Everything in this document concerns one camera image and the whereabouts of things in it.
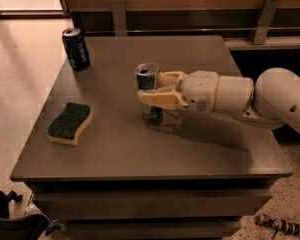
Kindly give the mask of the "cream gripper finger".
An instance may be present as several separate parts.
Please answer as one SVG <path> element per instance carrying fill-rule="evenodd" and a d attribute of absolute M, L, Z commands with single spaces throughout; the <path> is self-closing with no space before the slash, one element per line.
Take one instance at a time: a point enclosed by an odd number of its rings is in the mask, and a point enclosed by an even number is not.
<path fill-rule="evenodd" d="M 138 98 L 144 105 L 166 110 L 180 110 L 190 106 L 181 92 L 172 88 L 139 90 Z"/>
<path fill-rule="evenodd" d="M 168 71 L 159 72 L 157 74 L 157 87 L 163 88 L 172 86 L 175 90 L 181 88 L 183 80 L 187 77 L 187 74 L 183 71 Z"/>

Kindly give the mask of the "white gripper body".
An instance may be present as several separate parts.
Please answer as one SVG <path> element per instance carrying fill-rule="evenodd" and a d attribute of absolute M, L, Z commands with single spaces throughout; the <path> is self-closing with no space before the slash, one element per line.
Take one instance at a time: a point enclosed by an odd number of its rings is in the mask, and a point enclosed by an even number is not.
<path fill-rule="evenodd" d="M 182 94 L 189 112 L 211 114 L 214 109 L 219 75 L 211 71 L 196 71 L 186 76 Z"/>

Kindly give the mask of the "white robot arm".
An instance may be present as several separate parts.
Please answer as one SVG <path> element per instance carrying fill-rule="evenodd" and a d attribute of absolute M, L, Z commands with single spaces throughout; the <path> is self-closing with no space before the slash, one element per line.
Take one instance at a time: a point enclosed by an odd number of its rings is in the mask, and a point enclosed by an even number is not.
<path fill-rule="evenodd" d="M 300 134 L 300 77 L 270 68 L 256 79 L 212 71 L 160 72 L 153 89 L 140 90 L 144 105 L 165 110 L 224 114 L 265 129 L 285 124 Z"/>

